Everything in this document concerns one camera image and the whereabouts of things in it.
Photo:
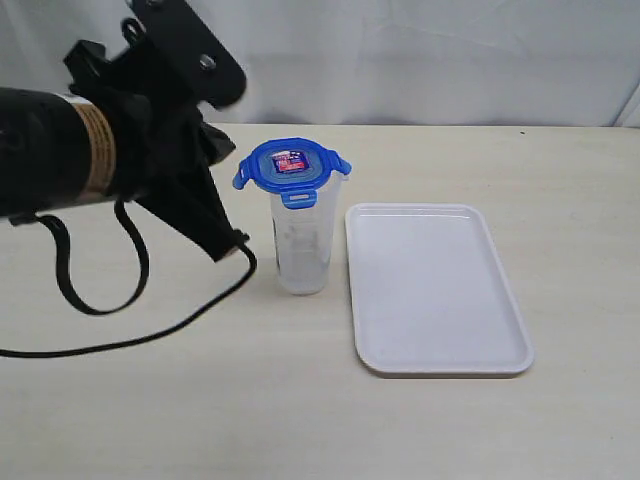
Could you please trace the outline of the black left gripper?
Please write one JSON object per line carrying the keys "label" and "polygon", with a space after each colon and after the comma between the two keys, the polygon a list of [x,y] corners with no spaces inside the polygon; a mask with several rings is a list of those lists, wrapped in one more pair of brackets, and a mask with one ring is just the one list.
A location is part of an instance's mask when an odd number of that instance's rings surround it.
{"label": "black left gripper", "polygon": [[63,63],[71,94],[89,101],[98,130],[78,200],[134,199],[218,262],[249,236],[226,215],[210,168],[236,144],[206,123],[199,106],[224,110],[246,75],[186,1],[132,1],[120,23],[126,47],[77,41]]}

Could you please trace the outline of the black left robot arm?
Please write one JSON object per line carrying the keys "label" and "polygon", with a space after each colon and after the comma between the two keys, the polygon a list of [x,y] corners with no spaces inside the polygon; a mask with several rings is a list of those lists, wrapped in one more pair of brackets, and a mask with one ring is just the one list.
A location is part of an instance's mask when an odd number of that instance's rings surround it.
{"label": "black left robot arm", "polygon": [[67,94],[1,92],[1,214],[133,201],[219,261],[247,242],[210,169],[234,151],[201,104],[226,109],[246,75],[185,1],[133,1],[118,54],[76,42]]}

